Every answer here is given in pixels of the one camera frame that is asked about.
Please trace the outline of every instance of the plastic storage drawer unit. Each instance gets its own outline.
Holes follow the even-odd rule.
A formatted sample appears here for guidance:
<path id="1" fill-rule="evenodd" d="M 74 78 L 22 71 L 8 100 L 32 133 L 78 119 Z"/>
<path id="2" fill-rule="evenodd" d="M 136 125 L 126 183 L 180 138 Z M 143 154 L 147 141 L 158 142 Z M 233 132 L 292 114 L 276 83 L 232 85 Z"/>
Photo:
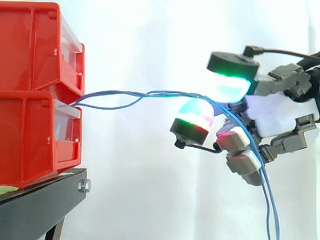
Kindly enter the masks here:
<path id="1" fill-rule="evenodd" d="M 0 186 L 22 189 L 80 164 L 81 114 L 47 91 L 0 91 Z"/>
<path id="2" fill-rule="evenodd" d="M 0 90 L 84 94 L 84 46 L 51 2 L 0 1 Z"/>

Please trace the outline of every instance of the blue cable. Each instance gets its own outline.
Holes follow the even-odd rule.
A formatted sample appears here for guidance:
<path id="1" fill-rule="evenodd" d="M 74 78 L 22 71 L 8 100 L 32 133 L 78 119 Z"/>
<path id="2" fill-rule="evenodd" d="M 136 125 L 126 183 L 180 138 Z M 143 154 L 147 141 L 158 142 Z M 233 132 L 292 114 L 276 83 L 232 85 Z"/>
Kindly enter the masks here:
<path id="1" fill-rule="evenodd" d="M 260 172 L 262 172 L 264 179 L 265 179 L 265 183 L 268 189 L 268 193 L 270 196 L 270 201 L 271 201 L 271 206 L 272 206 L 272 210 L 273 210 L 273 217 L 274 217 L 274 224 L 275 224 L 275 236 L 276 236 L 276 240 L 280 240 L 280 224 L 279 224 L 279 217 L 278 217 L 278 212 L 277 212 L 277 208 L 276 208 L 276 204 L 275 204 L 275 200 L 274 200 L 274 196 L 271 190 L 271 186 L 270 186 L 270 181 L 269 181 L 269 177 L 266 171 L 266 167 L 264 164 L 264 161 L 259 153 L 259 149 L 256 145 L 256 141 L 254 140 L 253 136 L 250 134 L 250 132 L 248 131 L 248 129 L 246 128 L 246 126 L 241 122 L 241 120 L 239 118 L 237 118 L 237 116 L 235 116 L 232 112 L 230 112 L 229 110 L 225 109 L 224 107 L 222 107 L 218 102 L 214 102 L 212 101 L 212 103 L 216 104 L 217 106 L 220 107 L 220 109 L 223 111 L 223 113 L 231 120 L 233 120 L 237 125 L 239 125 L 245 132 L 245 134 L 247 135 L 247 137 L 250 140 L 250 147 L 252 149 L 252 151 L 254 152 L 254 154 L 258 157 L 259 161 L 261 162 L 261 170 Z M 269 219 L 267 220 L 267 230 L 268 232 L 270 232 L 270 228 L 269 228 Z"/>
<path id="2" fill-rule="evenodd" d="M 259 175 L 260 176 L 263 175 L 261 168 L 259 169 Z M 268 236 L 268 240 L 271 240 L 271 234 L 270 234 L 270 204 L 269 204 L 269 201 L 268 201 L 268 193 L 267 193 L 267 190 L 266 190 L 265 183 L 262 182 L 261 185 L 262 185 L 263 195 L 264 195 L 265 203 L 266 203 L 266 234 Z"/>
<path id="3" fill-rule="evenodd" d="M 85 99 L 92 98 L 92 97 L 98 97 L 98 96 L 107 96 L 107 95 L 116 95 L 116 94 L 125 94 L 125 95 L 130 95 L 134 97 L 139 97 L 137 100 L 126 104 L 122 106 L 117 106 L 117 107 L 100 107 L 100 106 L 94 106 L 94 105 L 89 105 L 89 104 L 84 104 L 80 103 Z M 276 240 L 280 240 L 280 224 L 279 224 L 279 217 L 278 217 L 278 212 L 274 200 L 274 196 L 272 193 L 269 177 L 265 168 L 264 161 L 260 155 L 259 149 L 256 145 L 256 142 L 253 138 L 253 136 L 250 134 L 246 126 L 241 122 L 241 120 L 235 116 L 231 111 L 227 110 L 223 106 L 221 106 L 218 102 L 213 101 L 207 96 L 203 96 L 197 93 L 187 93 L 187 92 L 182 92 L 182 91 L 161 91 L 161 90 L 156 90 L 156 91 L 149 91 L 147 93 L 141 93 L 141 92 L 135 92 L 135 91 L 119 91 L 119 90 L 107 90 L 107 91 L 100 91 L 100 92 L 93 92 L 87 95 L 84 95 L 80 97 L 72 106 L 83 106 L 83 107 L 89 107 L 89 108 L 94 108 L 94 109 L 99 109 L 99 110 L 118 110 L 118 109 L 123 109 L 130 107 L 139 101 L 141 101 L 143 98 L 166 98 L 166 97 L 190 97 L 190 98 L 199 98 L 208 101 L 211 105 L 216 105 L 218 106 L 221 111 L 230 119 L 232 120 L 235 124 L 239 125 L 247 135 L 247 137 L 250 140 L 250 147 L 254 154 L 257 156 L 258 160 L 261 162 L 261 168 L 259 169 L 259 175 L 261 178 L 261 184 L 262 184 L 262 189 L 263 189 L 263 194 L 266 200 L 266 208 L 267 208 L 267 214 L 266 214 L 266 228 L 267 228 L 267 236 L 268 240 L 271 240 L 271 235 L 270 235 L 270 204 L 269 204 L 269 198 L 267 194 L 267 190 L 270 196 L 270 201 L 271 201 L 271 206 L 273 210 L 273 217 L 274 217 L 274 224 L 275 224 L 275 235 L 276 235 Z"/>

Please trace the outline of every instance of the black metal shelf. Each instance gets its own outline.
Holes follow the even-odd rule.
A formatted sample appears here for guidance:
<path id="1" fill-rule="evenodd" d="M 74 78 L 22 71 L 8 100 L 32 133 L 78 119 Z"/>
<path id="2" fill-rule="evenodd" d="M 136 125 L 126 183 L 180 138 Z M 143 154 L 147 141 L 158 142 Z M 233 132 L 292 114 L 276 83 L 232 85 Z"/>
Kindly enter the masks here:
<path id="1" fill-rule="evenodd" d="M 0 240 L 60 238 L 64 217 L 86 198 L 79 184 L 87 170 L 74 168 L 53 180 L 0 195 Z"/>

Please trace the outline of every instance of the cyan light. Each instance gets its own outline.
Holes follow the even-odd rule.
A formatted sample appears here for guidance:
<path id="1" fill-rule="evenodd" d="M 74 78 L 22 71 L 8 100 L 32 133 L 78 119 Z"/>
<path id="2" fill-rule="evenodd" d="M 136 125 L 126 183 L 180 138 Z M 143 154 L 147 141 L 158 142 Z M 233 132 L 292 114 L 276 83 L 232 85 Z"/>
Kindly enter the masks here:
<path id="1" fill-rule="evenodd" d="M 250 85 L 250 81 L 244 78 L 213 72 L 209 97 L 219 103 L 238 103 L 245 97 Z"/>
<path id="2" fill-rule="evenodd" d="M 214 108 L 206 100 L 191 99 L 182 106 L 176 118 L 209 131 L 214 120 Z"/>

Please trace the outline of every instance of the white backdrop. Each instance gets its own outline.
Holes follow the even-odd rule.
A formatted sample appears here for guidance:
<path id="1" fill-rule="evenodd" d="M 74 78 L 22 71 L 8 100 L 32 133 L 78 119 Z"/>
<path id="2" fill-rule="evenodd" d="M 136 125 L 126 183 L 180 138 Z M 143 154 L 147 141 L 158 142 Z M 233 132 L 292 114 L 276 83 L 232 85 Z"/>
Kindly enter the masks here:
<path id="1" fill-rule="evenodd" d="M 86 46 L 86 92 L 203 89 L 211 51 L 245 45 L 302 53 L 316 44 L 316 1 L 61 0 Z M 298 59 L 257 57 L 261 72 Z M 116 106 L 128 97 L 89 101 Z M 83 167 L 92 191 L 66 218 L 62 240 L 265 240 L 260 187 L 224 155 L 179 150 L 169 133 L 185 99 L 145 99 L 118 111 L 84 110 Z M 214 120 L 213 131 L 222 124 Z M 214 142 L 210 135 L 206 144 Z M 315 148 L 267 166 L 282 240 L 316 240 Z"/>

